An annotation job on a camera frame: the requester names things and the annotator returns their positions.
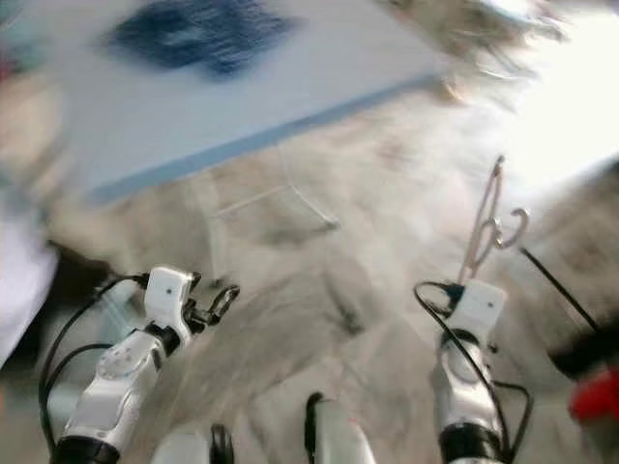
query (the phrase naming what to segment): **wire hook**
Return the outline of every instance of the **wire hook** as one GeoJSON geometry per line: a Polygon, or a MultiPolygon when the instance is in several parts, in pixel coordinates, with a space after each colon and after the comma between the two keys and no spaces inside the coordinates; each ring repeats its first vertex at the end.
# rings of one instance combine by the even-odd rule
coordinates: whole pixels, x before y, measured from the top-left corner
{"type": "Polygon", "coordinates": [[[486,184],[486,190],[482,203],[475,217],[475,224],[471,237],[468,241],[464,262],[457,277],[457,283],[463,284],[468,278],[473,278],[479,268],[484,264],[493,248],[506,249],[516,244],[529,224],[529,213],[523,208],[512,210],[512,216],[520,219],[520,224],[512,237],[508,240],[503,236],[503,224],[496,216],[501,190],[503,188],[503,163],[502,155],[496,160],[490,177],[486,184]],[[482,238],[487,234],[487,242],[482,246],[482,238]]]}

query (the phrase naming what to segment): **white cloth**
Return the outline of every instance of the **white cloth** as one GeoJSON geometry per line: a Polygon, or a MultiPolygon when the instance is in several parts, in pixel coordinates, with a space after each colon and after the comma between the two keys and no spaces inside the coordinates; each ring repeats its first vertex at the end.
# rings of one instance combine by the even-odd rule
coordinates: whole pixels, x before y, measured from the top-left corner
{"type": "Polygon", "coordinates": [[[41,309],[56,263],[34,220],[0,209],[0,368],[41,309]]]}

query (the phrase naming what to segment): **table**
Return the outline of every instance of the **table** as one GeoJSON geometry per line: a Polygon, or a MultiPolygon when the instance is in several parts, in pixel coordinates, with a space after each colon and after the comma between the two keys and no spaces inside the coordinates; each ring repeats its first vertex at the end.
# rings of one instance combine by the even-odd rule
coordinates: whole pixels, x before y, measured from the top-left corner
{"type": "MultiPolygon", "coordinates": [[[[35,1],[51,38],[50,67],[65,94],[82,188],[100,202],[335,120],[427,83],[447,66],[426,38],[369,0],[282,0],[279,11],[295,18],[296,30],[225,81],[199,66],[154,71],[102,46],[137,1],[35,1]]],[[[323,220],[337,223],[286,180],[323,220]]]]}

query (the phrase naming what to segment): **black cable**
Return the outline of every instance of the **black cable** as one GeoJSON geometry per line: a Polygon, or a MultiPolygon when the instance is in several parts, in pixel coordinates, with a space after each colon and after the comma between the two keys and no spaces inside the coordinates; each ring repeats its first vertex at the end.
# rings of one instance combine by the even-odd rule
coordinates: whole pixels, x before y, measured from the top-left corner
{"type": "Polygon", "coordinates": [[[45,361],[41,371],[41,378],[39,379],[39,407],[40,411],[40,419],[41,419],[41,428],[43,429],[43,434],[45,437],[45,442],[47,443],[47,448],[49,450],[49,454],[52,455],[54,452],[54,448],[56,446],[53,438],[53,431],[51,429],[51,419],[49,418],[49,412],[47,411],[47,401],[46,401],[46,387],[47,387],[47,379],[49,376],[49,370],[51,369],[51,364],[53,363],[54,356],[56,355],[56,351],[58,351],[58,346],[62,341],[63,337],[67,334],[71,326],[75,323],[79,317],[88,310],[92,305],[98,302],[102,296],[108,292],[111,288],[116,286],[118,283],[124,280],[133,280],[137,282],[140,286],[144,286],[145,282],[148,281],[148,275],[120,275],[113,278],[108,284],[99,289],[86,304],[78,309],[73,316],[67,321],[67,323],[60,330],[58,335],[54,338],[54,341],[51,343],[51,347],[45,357],[45,361]]]}
{"type": "Polygon", "coordinates": [[[436,323],[441,327],[441,329],[443,329],[445,334],[447,334],[450,340],[455,344],[456,348],[460,351],[462,356],[466,358],[466,360],[469,362],[471,367],[473,367],[475,374],[478,376],[482,384],[484,384],[484,387],[486,387],[486,390],[488,394],[490,395],[490,400],[492,401],[492,404],[494,405],[494,408],[496,409],[496,415],[498,416],[498,419],[499,419],[499,427],[501,428],[500,430],[501,453],[504,456],[509,456],[509,453],[510,453],[509,432],[507,428],[507,423],[505,422],[505,415],[503,414],[503,408],[501,408],[501,403],[499,402],[499,398],[496,396],[496,391],[494,391],[492,384],[488,381],[486,376],[484,376],[484,373],[482,372],[482,370],[477,366],[477,363],[475,362],[475,360],[473,360],[471,355],[468,354],[468,351],[466,351],[466,348],[462,346],[462,343],[460,343],[456,334],[449,328],[447,324],[445,324],[445,322],[441,319],[438,313],[436,313],[419,294],[419,290],[422,287],[432,286],[432,287],[441,288],[442,285],[445,285],[445,284],[438,283],[438,282],[431,282],[431,281],[422,281],[415,285],[415,287],[413,288],[413,293],[415,294],[415,298],[417,299],[419,304],[422,306],[422,308],[425,309],[426,312],[432,317],[432,319],[434,319],[436,323]]]}
{"type": "Polygon", "coordinates": [[[62,370],[67,366],[68,363],[71,362],[71,360],[75,356],[79,355],[80,353],[83,353],[84,351],[106,350],[107,348],[111,348],[112,346],[113,345],[111,343],[91,343],[89,345],[84,345],[84,346],[80,346],[79,348],[75,348],[73,351],[71,351],[71,353],[65,356],[58,363],[58,365],[56,365],[56,368],[51,373],[51,375],[49,376],[49,379],[47,380],[47,383],[45,384],[45,399],[44,399],[45,405],[47,404],[47,401],[49,400],[49,396],[51,395],[51,391],[54,388],[54,384],[56,383],[56,380],[58,380],[58,376],[62,373],[62,370]]]}
{"type": "Polygon", "coordinates": [[[514,462],[518,451],[520,450],[520,445],[522,445],[522,440],[524,439],[524,432],[529,425],[529,420],[531,419],[531,413],[533,412],[533,396],[529,393],[522,385],[517,384],[509,384],[507,382],[499,382],[497,380],[492,382],[496,387],[501,389],[514,390],[522,393],[525,398],[524,411],[522,412],[522,418],[520,419],[520,424],[518,425],[518,429],[516,431],[516,435],[514,437],[514,442],[510,446],[510,452],[508,455],[508,462],[514,462]]]}
{"type": "Polygon", "coordinates": [[[526,249],[524,246],[520,247],[520,252],[524,254],[524,256],[526,256],[527,259],[531,261],[533,266],[535,266],[544,275],[544,277],[548,279],[548,281],[552,284],[552,286],[554,286],[554,288],[556,288],[557,291],[561,295],[563,295],[563,297],[568,302],[570,302],[570,305],[572,305],[572,307],[578,312],[578,314],[580,314],[582,318],[585,321],[587,321],[587,324],[589,324],[589,327],[591,327],[591,329],[593,329],[594,332],[598,333],[600,331],[600,326],[598,325],[598,323],[596,323],[596,321],[593,320],[593,318],[584,309],[584,307],[582,307],[582,305],[576,300],[576,298],[574,298],[574,296],[563,285],[561,285],[561,282],[559,282],[554,277],[554,275],[552,275],[550,271],[545,268],[545,266],[540,262],[540,260],[536,258],[535,256],[533,256],[533,254],[531,254],[531,252],[528,249],[526,249]]]}
{"type": "Polygon", "coordinates": [[[462,298],[462,294],[464,293],[464,286],[459,285],[457,283],[442,283],[442,282],[423,282],[426,287],[437,288],[444,294],[449,297],[449,303],[447,307],[441,307],[439,304],[435,302],[424,299],[426,305],[435,313],[440,314],[441,316],[448,318],[454,312],[456,308],[457,302],[459,302],[460,298],[462,298]]]}

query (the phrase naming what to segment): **floor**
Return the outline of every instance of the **floor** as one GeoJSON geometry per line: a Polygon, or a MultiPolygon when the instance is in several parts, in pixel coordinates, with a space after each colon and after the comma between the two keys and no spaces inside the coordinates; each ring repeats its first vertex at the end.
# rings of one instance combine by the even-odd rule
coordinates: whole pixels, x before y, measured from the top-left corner
{"type": "MultiPolygon", "coordinates": [[[[306,462],[302,414],[316,390],[352,411],[377,462],[440,462],[428,382],[438,330],[411,288],[456,277],[501,153],[508,159],[502,217],[529,208],[525,244],[596,317],[616,310],[619,134],[611,112],[619,70],[590,52],[616,43],[616,26],[599,11],[580,16],[569,43],[531,54],[540,73],[531,83],[471,81],[466,104],[434,89],[403,94],[101,211],[118,224],[115,238],[127,239],[131,266],[165,262],[208,275],[212,203],[275,185],[282,154],[304,191],[340,219],[340,228],[327,230],[283,193],[220,223],[225,246],[215,258],[242,297],[214,332],[163,370],[125,462],[148,462],[175,426],[213,421],[233,431],[240,463],[306,462]]],[[[506,229],[511,224],[506,218],[506,229]]],[[[586,328],[514,250],[495,252],[480,278],[510,295],[493,336],[492,374],[536,397],[517,462],[619,462],[616,425],[582,428],[570,419],[575,384],[546,354],[586,328]]],[[[203,302],[213,295],[206,286],[198,292],[203,302]]],[[[12,462],[44,462],[29,384],[16,385],[21,393],[9,396],[0,419],[0,450],[12,462]]],[[[508,411],[517,409],[518,398],[505,401],[508,411]]]]}

